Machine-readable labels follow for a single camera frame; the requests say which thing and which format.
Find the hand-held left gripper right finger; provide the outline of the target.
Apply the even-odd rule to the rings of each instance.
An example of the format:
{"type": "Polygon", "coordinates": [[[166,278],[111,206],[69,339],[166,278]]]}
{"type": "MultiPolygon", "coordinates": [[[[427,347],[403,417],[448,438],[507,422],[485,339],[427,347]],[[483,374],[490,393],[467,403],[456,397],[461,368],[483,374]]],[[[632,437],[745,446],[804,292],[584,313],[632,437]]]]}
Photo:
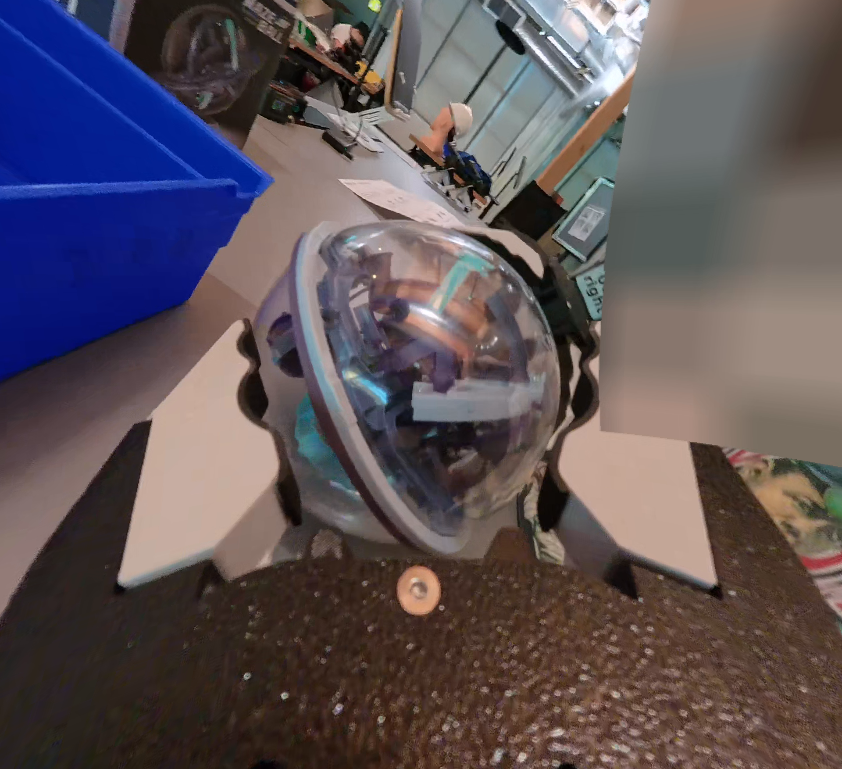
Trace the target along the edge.
{"type": "Polygon", "coordinates": [[[690,443],[602,429],[599,352],[571,345],[573,398],[549,448],[541,528],[563,562],[608,581],[632,567],[719,588],[690,443]]]}

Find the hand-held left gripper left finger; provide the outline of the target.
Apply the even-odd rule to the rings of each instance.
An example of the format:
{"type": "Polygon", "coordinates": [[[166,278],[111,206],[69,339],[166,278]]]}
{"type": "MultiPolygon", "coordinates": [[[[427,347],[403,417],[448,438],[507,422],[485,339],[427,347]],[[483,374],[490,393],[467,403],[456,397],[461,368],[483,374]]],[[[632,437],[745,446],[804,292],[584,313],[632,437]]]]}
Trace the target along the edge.
{"type": "Polygon", "coordinates": [[[211,562],[235,581],[276,562],[300,523],[299,488],[251,321],[235,321],[151,414],[118,584],[211,562]]]}

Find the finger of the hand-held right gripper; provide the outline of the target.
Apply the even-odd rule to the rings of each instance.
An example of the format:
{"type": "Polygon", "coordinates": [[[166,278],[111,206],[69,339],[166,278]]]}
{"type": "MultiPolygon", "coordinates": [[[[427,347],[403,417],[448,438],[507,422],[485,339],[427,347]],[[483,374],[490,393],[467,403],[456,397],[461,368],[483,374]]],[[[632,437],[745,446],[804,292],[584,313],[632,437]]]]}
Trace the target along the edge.
{"type": "Polygon", "coordinates": [[[536,281],[546,278],[549,270],[547,255],[538,247],[538,244],[519,231],[490,228],[490,241],[503,247],[512,263],[523,263],[523,268],[536,281]]]}

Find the clear maze ball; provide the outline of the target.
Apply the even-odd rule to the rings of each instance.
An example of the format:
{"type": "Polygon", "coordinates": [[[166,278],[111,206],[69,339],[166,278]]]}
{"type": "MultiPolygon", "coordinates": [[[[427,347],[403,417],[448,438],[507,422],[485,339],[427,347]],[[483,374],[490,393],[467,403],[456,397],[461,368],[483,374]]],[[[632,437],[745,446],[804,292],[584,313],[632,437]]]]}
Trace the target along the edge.
{"type": "Polygon", "coordinates": [[[536,284],[477,226],[304,233],[252,324],[300,517],[467,556],[533,477],[563,405],[536,284]]]}

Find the white paper sheet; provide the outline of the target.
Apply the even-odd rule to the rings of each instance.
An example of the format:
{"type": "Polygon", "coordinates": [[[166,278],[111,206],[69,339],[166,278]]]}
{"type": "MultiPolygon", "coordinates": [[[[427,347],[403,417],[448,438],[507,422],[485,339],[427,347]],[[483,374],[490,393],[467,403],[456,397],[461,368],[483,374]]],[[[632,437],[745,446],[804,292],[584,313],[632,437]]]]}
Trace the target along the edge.
{"type": "Polygon", "coordinates": [[[384,180],[341,178],[341,185],[365,202],[385,212],[442,228],[466,230],[464,218],[426,197],[411,194],[384,180]]]}

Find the person's printed shirt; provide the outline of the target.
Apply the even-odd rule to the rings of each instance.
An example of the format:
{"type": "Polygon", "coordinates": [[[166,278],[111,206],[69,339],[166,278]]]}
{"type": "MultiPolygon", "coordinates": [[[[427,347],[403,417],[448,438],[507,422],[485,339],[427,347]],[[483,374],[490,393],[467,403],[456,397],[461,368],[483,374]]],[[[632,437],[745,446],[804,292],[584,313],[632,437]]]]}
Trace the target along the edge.
{"type": "Polygon", "coordinates": [[[841,467],[722,448],[841,623],[841,467]]]}

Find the blue plastic bin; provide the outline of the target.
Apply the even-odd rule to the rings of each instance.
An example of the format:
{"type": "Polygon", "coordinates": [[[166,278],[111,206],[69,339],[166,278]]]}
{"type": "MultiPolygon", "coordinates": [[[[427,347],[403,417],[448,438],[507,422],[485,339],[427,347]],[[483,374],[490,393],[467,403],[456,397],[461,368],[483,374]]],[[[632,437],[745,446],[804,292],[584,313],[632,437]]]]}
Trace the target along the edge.
{"type": "Polygon", "coordinates": [[[273,178],[53,0],[2,0],[2,379],[193,295],[273,178]]]}

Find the dark printed cardboard box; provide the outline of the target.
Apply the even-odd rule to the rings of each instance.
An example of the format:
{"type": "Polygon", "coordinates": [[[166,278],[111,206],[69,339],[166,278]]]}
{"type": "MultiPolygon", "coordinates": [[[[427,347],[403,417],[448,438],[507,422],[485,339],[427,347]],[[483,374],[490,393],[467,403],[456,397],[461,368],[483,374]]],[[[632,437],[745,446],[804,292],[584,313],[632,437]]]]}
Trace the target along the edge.
{"type": "Polygon", "coordinates": [[[243,149],[288,51],[292,0],[50,0],[243,149]]]}

